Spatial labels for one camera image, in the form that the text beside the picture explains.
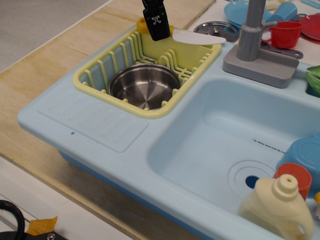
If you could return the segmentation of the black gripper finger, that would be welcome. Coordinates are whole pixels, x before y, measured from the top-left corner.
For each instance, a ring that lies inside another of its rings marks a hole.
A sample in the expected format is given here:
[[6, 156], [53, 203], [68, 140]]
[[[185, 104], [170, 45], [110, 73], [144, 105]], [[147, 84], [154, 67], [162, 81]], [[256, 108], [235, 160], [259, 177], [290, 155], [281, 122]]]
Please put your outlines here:
[[143, 16], [151, 38], [159, 41], [170, 37], [170, 25], [163, 0], [143, 0]]

